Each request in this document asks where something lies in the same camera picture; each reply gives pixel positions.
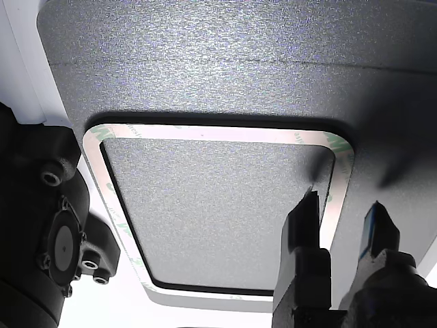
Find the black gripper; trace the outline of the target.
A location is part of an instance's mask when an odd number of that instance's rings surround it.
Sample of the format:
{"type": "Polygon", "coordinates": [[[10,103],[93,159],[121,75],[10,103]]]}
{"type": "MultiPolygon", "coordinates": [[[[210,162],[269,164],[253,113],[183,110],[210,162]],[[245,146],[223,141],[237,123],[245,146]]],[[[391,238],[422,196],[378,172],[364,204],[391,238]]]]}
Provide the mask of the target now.
{"type": "Polygon", "coordinates": [[[295,327],[338,328],[346,317],[347,327],[435,327],[436,289],[399,242],[399,229],[375,202],[365,215],[347,311],[329,310],[331,259],[320,247],[320,197],[309,189],[282,228],[272,326],[293,327],[295,321],[295,327]]]}

